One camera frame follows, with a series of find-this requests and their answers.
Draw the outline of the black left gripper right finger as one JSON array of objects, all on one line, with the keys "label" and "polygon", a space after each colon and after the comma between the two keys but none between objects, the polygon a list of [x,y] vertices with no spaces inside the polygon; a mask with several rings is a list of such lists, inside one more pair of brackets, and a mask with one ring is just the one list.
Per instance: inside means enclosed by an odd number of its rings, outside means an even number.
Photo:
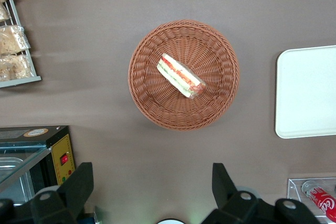
[{"label": "black left gripper right finger", "polygon": [[270,205],[246,190],[238,190],[222,163],[212,168],[212,192],[217,208],[202,223],[319,223],[303,203],[280,198]]}]

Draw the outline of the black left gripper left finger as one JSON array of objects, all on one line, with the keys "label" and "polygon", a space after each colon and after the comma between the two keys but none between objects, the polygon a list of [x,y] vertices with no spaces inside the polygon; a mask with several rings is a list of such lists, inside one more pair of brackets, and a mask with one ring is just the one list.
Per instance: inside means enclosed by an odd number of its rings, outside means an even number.
[{"label": "black left gripper left finger", "polygon": [[45,188],[21,206],[1,199],[1,223],[77,223],[93,187],[92,163],[84,162],[56,190]]}]

